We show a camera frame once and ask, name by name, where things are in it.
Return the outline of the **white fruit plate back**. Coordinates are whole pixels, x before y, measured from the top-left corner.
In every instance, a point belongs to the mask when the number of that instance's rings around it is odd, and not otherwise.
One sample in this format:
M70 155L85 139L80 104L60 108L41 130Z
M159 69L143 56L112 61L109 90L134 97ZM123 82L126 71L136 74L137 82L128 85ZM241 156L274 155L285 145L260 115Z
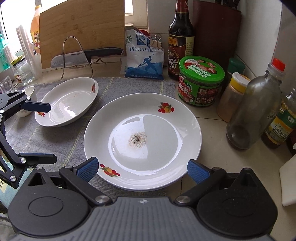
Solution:
M83 116L94 103L98 83L90 77L66 80L50 90L41 100L50 104L48 113L36 112L36 122L44 127L66 126Z

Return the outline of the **white plate with burnt stain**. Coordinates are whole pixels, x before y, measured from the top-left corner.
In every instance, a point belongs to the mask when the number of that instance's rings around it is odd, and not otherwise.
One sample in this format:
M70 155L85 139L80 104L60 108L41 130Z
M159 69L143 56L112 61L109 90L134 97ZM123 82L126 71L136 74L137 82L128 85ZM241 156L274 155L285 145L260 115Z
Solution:
M158 190L178 181L201 147L195 115L181 102L157 93L109 102L84 134L85 156L99 161L97 174L129 191Z

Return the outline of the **glass mug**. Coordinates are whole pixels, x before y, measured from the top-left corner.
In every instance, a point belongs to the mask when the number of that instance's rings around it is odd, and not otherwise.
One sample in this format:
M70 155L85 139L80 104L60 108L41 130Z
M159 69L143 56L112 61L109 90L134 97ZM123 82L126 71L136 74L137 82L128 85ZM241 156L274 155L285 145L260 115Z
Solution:
M0 93L7 93L15 91L15 87L12 83L10 76L7 76L3 80L0 81Z

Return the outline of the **grey teal dish mat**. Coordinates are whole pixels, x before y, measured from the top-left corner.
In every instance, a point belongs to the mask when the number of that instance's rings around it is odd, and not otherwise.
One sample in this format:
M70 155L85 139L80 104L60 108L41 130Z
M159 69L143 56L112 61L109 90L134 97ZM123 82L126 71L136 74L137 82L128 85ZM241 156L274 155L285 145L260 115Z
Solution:
M5 122L6 138L16 153L51 153L57 162L46 166L57 171L67 164L77 165L85 160L83 136L93 115L116 98L139 92L175 96L173 80L145 80L132 78L96 78L98 95L91 108L81 118L62 127L44 127L35 120L35 114L11 117Z

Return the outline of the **glass jar green lid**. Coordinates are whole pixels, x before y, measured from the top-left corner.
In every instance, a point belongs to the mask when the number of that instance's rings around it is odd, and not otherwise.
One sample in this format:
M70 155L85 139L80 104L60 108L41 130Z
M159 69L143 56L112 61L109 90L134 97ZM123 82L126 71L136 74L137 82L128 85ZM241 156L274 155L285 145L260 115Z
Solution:
M25 56L20 55L11 62L14 68L14 77L20 86L26 86L34 80L34 75Z

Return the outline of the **tall plastic bag roll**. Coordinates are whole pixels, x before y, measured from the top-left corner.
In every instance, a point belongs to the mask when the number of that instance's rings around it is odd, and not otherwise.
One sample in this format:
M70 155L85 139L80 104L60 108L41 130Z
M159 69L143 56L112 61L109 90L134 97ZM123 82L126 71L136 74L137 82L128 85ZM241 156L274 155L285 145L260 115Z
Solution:
M42 77L41 55L34 54L35 47L30 43L27 32L22 25L16 27L16 33L31 72L35 79L40 79Z

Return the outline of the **green dish soap bottle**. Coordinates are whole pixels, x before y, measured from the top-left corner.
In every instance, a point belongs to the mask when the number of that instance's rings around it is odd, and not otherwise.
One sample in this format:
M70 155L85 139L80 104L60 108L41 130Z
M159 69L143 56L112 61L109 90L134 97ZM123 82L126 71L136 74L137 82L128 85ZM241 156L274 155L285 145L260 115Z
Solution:
M0 58L1 58L1 72L10 68L8 59L4 52L4 48L7 46L6 40L3 38L2 34L0 35Z

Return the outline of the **orange cooking wine jug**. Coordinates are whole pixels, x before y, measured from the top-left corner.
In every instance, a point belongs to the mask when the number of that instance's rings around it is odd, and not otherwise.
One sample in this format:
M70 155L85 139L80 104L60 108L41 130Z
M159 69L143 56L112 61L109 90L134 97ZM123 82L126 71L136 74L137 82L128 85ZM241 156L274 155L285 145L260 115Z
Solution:
M38 5L35 7L35 14L31 22L31 37L32 41L34 43L34 49L36 50L36 53L40 53L40 13L42 12L42 6Z

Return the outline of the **bamboo cutting board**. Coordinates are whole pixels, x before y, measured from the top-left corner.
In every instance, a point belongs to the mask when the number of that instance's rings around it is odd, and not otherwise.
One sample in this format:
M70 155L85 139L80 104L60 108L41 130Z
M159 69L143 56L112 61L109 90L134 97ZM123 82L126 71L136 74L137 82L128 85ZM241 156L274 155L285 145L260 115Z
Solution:
M41 63L62 53L125 48L124 1L65 1L40 14Z

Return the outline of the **clear glass bottle red cap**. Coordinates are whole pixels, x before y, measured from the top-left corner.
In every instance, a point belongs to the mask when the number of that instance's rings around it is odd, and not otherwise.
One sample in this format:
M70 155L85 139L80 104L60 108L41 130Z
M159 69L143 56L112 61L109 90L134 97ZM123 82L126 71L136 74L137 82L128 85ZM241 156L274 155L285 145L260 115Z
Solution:
M227 138L234 147L250 149L278 114L284 70L285 64L273 58L265 75L248 83L238 108L226 126Z

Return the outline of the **yellow label oil bottle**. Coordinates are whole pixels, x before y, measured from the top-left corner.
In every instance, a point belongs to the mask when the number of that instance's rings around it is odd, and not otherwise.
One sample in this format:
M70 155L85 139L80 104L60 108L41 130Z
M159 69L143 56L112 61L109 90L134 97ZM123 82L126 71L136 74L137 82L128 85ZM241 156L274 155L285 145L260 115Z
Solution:
M261 135L270 149L278 148L295 129L295 88L281 99L280 111Z

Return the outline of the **green lid sauce jar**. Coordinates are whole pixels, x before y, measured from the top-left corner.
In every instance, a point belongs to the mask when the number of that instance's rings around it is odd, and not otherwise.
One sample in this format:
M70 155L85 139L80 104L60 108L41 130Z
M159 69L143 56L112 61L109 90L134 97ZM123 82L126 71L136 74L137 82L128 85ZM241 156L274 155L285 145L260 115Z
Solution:
M206 107L214 103L225 78L223 68L201 56L186 56L179 62L178 95L187 104Z

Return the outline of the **green cap small jar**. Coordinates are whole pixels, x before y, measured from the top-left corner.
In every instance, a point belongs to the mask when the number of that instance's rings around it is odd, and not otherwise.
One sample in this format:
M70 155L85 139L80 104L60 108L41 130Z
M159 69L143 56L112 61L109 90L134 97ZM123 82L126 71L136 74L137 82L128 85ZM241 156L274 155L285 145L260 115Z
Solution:
M227 67L227 76L231 77L232 74L235 72L243 74L245 67L245 64L241 60L236 58L230 58Z

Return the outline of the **dark vinegar bottle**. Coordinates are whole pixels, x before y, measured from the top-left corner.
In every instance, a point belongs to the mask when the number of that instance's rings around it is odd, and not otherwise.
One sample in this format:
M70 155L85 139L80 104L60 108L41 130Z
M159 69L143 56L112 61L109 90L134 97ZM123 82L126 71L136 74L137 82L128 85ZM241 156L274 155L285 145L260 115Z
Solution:
M189 17L188 1L177 1L175 17L169 26L168 36L168 75L178 80L179 62L193 54L195 30Z

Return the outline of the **dark red knife block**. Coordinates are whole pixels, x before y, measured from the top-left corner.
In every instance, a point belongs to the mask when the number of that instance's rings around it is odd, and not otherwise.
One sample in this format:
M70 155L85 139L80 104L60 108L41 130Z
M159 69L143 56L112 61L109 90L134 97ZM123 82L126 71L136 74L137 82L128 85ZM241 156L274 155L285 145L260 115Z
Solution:
M208 1L193 1L194 56L206 57L227 69L234 56L241 11Z

